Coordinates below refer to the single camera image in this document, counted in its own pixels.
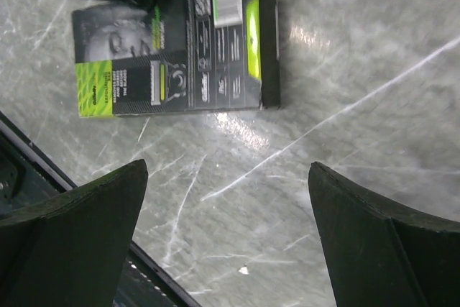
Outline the black green razor box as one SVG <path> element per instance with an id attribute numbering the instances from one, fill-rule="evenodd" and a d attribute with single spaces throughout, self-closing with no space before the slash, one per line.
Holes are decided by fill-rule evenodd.
<path id="1" fill-rule="evenodd" d="M 157 0 L 73 12 L 81 117 L 278 107 L 277 0 Z"/>

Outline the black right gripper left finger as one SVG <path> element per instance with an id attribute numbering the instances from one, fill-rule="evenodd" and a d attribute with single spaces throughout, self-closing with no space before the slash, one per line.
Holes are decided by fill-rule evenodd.
<path id="1" fill-rule="evenodd" d="M 111 306 L 147 188 L 144 160 L 1 218 L 2 306 Z"/>

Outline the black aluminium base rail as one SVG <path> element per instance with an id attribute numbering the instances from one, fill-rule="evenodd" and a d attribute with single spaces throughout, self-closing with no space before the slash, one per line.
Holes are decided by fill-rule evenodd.
<path id="1" fill-rule="evenodd" d="M 76 184 L 2 114 L 1 215 L 74 187 Z M 112 305 L 193 307 L 199 303 L 132 242 Z"/>

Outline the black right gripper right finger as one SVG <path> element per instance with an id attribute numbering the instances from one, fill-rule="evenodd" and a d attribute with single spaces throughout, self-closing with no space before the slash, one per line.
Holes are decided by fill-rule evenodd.
<path id="1" fill-rule="evenodd" d="M 459 223 L 381 196 L 320 162 L 308 174 L 337 306 L 458 306 Z"/>

